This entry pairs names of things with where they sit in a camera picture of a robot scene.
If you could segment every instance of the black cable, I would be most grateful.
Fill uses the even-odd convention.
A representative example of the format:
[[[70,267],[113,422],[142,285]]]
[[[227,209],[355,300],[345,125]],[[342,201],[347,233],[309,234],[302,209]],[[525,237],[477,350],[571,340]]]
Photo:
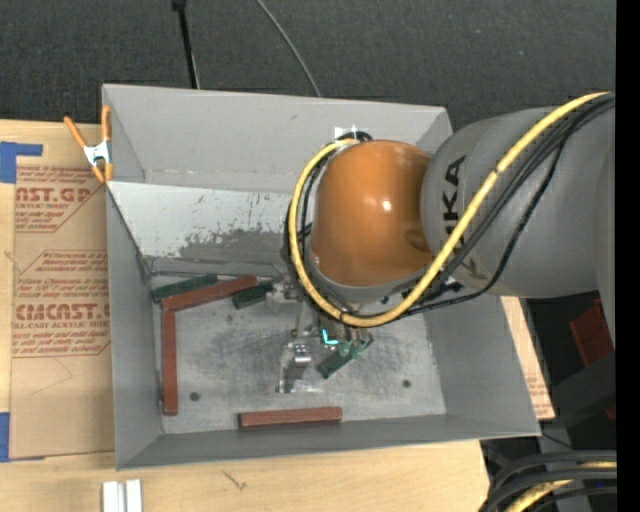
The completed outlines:
[[[554,162],[552,164],[551,170],[549,172],[549,174],[547,174],[547,176],[545,177],[545,180],[542,184],[542,186],[538,189],[538,191],[536,192],[536,195],[534,196],[533,200],[531,203],[529,203],[529,207],[527,209],[527,211],[525,212],[525,215],[521,218],[520,222],[518,223],[518,226],[516,228],[516,230],[514,231],[513,235],[511,236],[511,239],[509,240],[509,243],[507,244],[507,247],[505,249],[505,252],[502,255],[502,258],[498,264],[498,268],[496,269],[495,273],[493,274],[493,277],[489,280],[489,282],[480,290],[464,295],[462,297],[456,297],[454,299],[449,299],[446,301],[442,301],[442,302],[436,302],[435,304],[426,304],[426,305],[422,305],[422,306],[418,306],[414,309],[410,309],[408,311],[406,311],[405,313],[403,313],[402,315],[398,316],[397,318],[395,318],[394,320],[392,320],[391,322],[395,322],[398,321],[402,318],[406,318],[408,316],[412,316],[412,315],[416,315],[418,313],[425,313],[427,311],[432,311],[434,309],[440,309],[440,308],[444,308],[444,307],[448,307],[448,306],[455,306],[457,304],[461,304],[463,302],[467,302],[471,299],[475,299],[476,297],[479,297],[480,295],[486,293],[487,291],[489,291],[493,285],[498,281],[498,279],[500,279],[500,276],[502,275],[502,272],[504,271],[507,262],[509,260],[509,257],[511,256],[511,253],[513,252],[513,249],[515,248],[515,245],[518,241],[518,239],[520,238],[520,235],[524,232],[524,228],[527,225],[527,222],[529,221],[529,218],[531,217],[531,214],[533,213],[533,211],[535,210],[535,207],[538,204],[538,200],[540,199],[540,197],[542,196],[542,194],[545,192],[545,190],[547,189],[547,186],[549,184],[549,181],[551,180],[551,177],[553,176],[553,173],[555,172],[555,167],[556,164],[559,160],[560,157],[560,153],[561,151],[558,151],[556,153],[556,156],[554,158]]]
[[[509,478],[516,475],[521,471],[535,468],[544,464],[557,464],[562,462],[615,462],[616,461],[615,450],[579,450],[570,452],[556,452],[556,453],[543,453],[538,455],[531,455],[522,459],[516,460],[507,466],[503,467],[494,479],[494,488],[499,488]]]
[[[513,498],[538,484],[557,482],[560,480],[616,480],[617,478],[618,471],[615,468],[573,468],[525,475],[490,493],[487,498],[487,503],[482,510],[483,512],[494,512],[503,501]]]
[[[373,140],[373,137],[371,135],[369,135],[367,132],[363,132],[361,130],[353,130],[353,131],[349,131],[349,132],[343,133],[341,136],[336,137],[335,140],[345,140],[345,139],[355,139],[355,140],[358,140],[360,142],[367,142],[367,141]],[[320,176],[320,172],[321,172],[322,168],[324,167],[326,162],[329,160],[329,158],[331,156],[333,156],[334,154],[335,154],[335,152],[327,155],[322,160],[320,160],[318,162],[318,165],[316,166],[316,168],[312,171],[311,175],[307,179],[306,189],[305,189],[303,200],[302,200],[302,214],[301,214],[301,217],[300,217],[302,219],[303,229],[302,229],[302,231],[298,232],[298,237],[301,238],[301,254],[302,254],[302,256],[304,256],[305,238],[307,237],[307,235],[309,234],[309,232],[311,230],[311,223],[306,224],[306,222],[307,222],[307,210],[308,210],[308,205],[309,205],[309,197],[311,196],[311,189],[313,188],[313,185],[314,185],[316,179]]]
[[[182,44],[184,45],[184,53],[187,58],[187,67],[189,69],[189,81],[192,89],[200,89],[200,79],[196,71],[196,60],[193,56],[191,48],[191,39],[189,38],[189,24],[187,23],[187,0],[171,0],[171,8],[178,13],[180,20],[180,32],[182,34]]]
[[[577,498],[580,496],[603,496],[608,494],[618,494],[618,486],[607,485],[604,487],[592,487],[587,489],[574,489],[572,491],[563,492],[561,494],[547,496],[540,503],[534,504],[533,508],[529,507],[529,512],[542,512],[544,509],[554,505],[558,501]]]
[[[262,9],[262,11],[267,15],[267,18],[269,18],[271,20],[271,22],[276,27],[278,32],[280,32],[280,35],[282,36],[282,39],[284,39],[285,43],[287,43],[287,46],[289,46],[289,49],[291,50],[291,52],[293,53],[294,57],[298,61],[298,64],[300,64],[300,67],[302,68],[302,71],[304,71],[304,74],[306,75],[307,80],[311,84],[311,87],[313,87],[313,90],[316,93],[316,96],[318,96],[318,98],[322,98],[322,94],[320,93],[320,89],[318,89],[318,86],[316,85],[315,80],[311,76],[311,72],[309,71],[309,69],[307,68],[307,65],[304,63],[304,60],[302,59],[302,57],[298,53],[298,50],[296,50],[296,47],[291,42],[291,39],[289,39],[289,36],[287,35],[287,33],[280,26],[280,23],[278,23],[278,20],[276,19],[276,17],[273,14],[271,14],[271,11],[267,8],[267,6],[264,4],[264,2],[262,0],[255,0],[255,2],[256,2],[256,4],[258,4],[258,7],[260,7],[260,9]]]
[[[486,231],[491,227],[491,223],[495,220],[497,215],[502,211],[504,206],[508,203],[508,201],[513,197],[513,195],[517,192],[520,186],[526,181],[526,179],[531,175],[531,173],[537,169],[537,167],[551,154],[551,152],[558,147],[559,137],[566,135],[572,135],[574,132],[579,130],[582,126],[584,126],[591,119],[601,114],[601,111],[596,111],[598,107],[602,104],[606,104],[607,102],[611,102],[615,99],[615,93],[608,93],[602,95],[598,98],[592,100],[590,104],[590,109],[585,110],[577,110],[574,112],[575,119],[571,123],[561,123],[548,128],[543,132],[540,137],[542,140],[536,144],[536,147],[533,151],[528,154],[528,158],[522,164],[522,167],[518,170],[518,174],[512,178],[507,187],[502,191],[498,199],[494,202],[491,209],[487,213],[487,215],[483,218],[482,222],[478,225],[478,227],[474,230],[474,232],[467,239],[464,246],[456,251],[454,258],[449,261],[445,268],[440,272],[436,280],[441,283],[440,287],[443,286],[444,282],[450,277],[455,269],[461,265],[464,259],[469,255],[471,250],[475,247],[478,241],[484,236]],[[436,289],[434,292],[425,295],[420,303],[433,300],[438,296],[442,295],[443,291]],[[453,304],[458,304],[460,302],[465,302],[467,300],[471,300],[477,297],[478,294],[472,294],[469,296],[458,297],[453,299],[452,302],[444,301],[439,303],[439,307],[445,307]],[[415,310],[413,314],[424,312],[425,310]]]
[[[291,203],[289,203],[289,206],[287,208],[287,215],[285,218],[289,218],[289,211],[291,209]],[[285,261],[287,261],[287,266],[289,268],[289,275],[295,275],[295,270],[293,268],[293,265],[291,264],[291,249],[290,249],[290,244],[289,244],[289,236],[287,234],[287,230],[285,229],[283,232],[283,248],[282,248],[282,257]],[[304,289],[304,287],[300,284],[300,282],[298,280],[294,281],[296,283],[296,287],[299,291],[299,293],[301,294],[301,296],[307,296],[308,300],[308,304],[312,307],[317,308],[320,312],[322,312],[322,310],[318,307],[318,305],[311,299],[311,297],[309,297],[306,293],[306,290]],[[341,297],[338,297],[336,294],[331,293],[331,292],[327,292],[325,291],[325,295],[327,296],[331,296],[337,305],[340,306],[340,308],[342,308],[343,311],[346,312],[353,312],[353,308],[344,302],[344,300]]]

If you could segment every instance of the cardboard box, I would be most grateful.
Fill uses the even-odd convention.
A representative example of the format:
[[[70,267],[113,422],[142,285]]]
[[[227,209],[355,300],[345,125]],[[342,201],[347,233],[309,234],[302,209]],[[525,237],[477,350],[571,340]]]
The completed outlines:
[[[286,272],[280,248],[293,185],[336,128],[427,152],[451,128],[439,107],[112,85],[103,93],[113,119],[107,225],[119,467],[539,432],[502,302],[491,296],[380,328],[367,351],[379,364],[363,357],[341,370],[344,386],[284,398],[267,394],[262,376],[293,311],[243,316],[225,302],[194,310],[182,328],[178,317],[181,413],[163,417],[150,293],[158,280]],[[406,371],[420,385],[402,386]],[[264,432],[234,426],[237,412],[274,401],[341,406],[345,418]]]
[[[97,142],[96,126],[80,130]],[[13,292],[9,456],[113,449],[105,188],[62,123],[4,121],[0,140],[41,152],[18,156],[16,183],[4,185],[15,199],[3,261],[15,275],[4,288]]]

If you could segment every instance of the red object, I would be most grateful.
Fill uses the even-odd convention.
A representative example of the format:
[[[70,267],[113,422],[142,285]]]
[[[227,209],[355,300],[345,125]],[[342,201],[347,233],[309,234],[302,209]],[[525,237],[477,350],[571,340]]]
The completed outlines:
[[[258,279],[254,276],[241,277],[233,281],[216,283],[199,290],[191,290],[179,295],[172,295],[160,302],[162,309],[183,311],[185,309],[202,306],[209,302],[225,299],[231,295],[258,286]]]
[[[341,420],[341,407],[243,412],[238,415],[238,424],[241,430],[259,427],[332,424]]]
[[[162,412],[178,414],[178,367],[176,347],[176,315],[162,312]]]
[[[206,288],[172,295],[160,302],[162,307],[162,413],[178,414],[178,348],[176,340],[176,313],[258,286],[254,276],[216,283]]]
[[[569,322],[569,326],[585,366],[592,365],[615,350],[600,299],[594,299],[593,306]],[[615,406],[607,407],[605,412],[610,420],[616,419]]]

